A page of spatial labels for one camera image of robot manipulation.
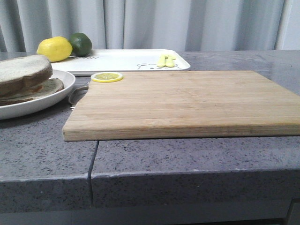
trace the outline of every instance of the bread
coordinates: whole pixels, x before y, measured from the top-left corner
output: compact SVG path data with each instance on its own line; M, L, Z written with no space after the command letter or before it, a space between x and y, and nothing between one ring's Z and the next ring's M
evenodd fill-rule
M51 78L40 85L31 87L13 96L0 97L0 106L12 105L46 97L62 89L64 89L63 82L58 78Z
M44 55L0 61L0 97L11 96L48 80L52 66Z

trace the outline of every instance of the lemon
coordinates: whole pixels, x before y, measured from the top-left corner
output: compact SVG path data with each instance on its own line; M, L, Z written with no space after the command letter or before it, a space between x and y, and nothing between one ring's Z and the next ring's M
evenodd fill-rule
M101 83L110 83L116 82L123 79L123 75L116 72L103 72L93 74L91 76L92 81L101 82Z
M72 46L65 37L52 37L39 43L37 54L45 55L50 62L62 61L72 53Z
M73 47L73 53L75 56L87 56L93 47L91 40L84 33L72 34L69 42Z

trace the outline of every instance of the curtain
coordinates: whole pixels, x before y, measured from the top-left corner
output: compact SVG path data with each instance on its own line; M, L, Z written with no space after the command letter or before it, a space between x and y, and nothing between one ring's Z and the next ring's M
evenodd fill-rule
M284 0L0 0L0 51L85 33L93 49L273 50Z

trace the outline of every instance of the wooden cutting board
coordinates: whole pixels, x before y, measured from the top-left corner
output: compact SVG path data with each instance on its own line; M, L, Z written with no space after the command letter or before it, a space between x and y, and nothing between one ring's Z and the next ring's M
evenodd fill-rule
M65 141L300 135L300 96L253 71L124 72L91 82Z

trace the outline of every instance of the plate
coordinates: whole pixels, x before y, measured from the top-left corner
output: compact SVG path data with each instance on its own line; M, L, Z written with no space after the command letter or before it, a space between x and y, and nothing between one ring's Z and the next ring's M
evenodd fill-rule
M64 89L32 101L0 106L0 120L24 116L46 109L65 98L75 83L75 76L66 71L53 70L51 78L61 79L64 83Z
M174 67L157 67L161 54L176 57ZM168 49L108 49L92 50L86 57L68 57L53 62L52 68L68 71L74 75L90 76L104 71L178 71L189 70L191 66L175 51Z

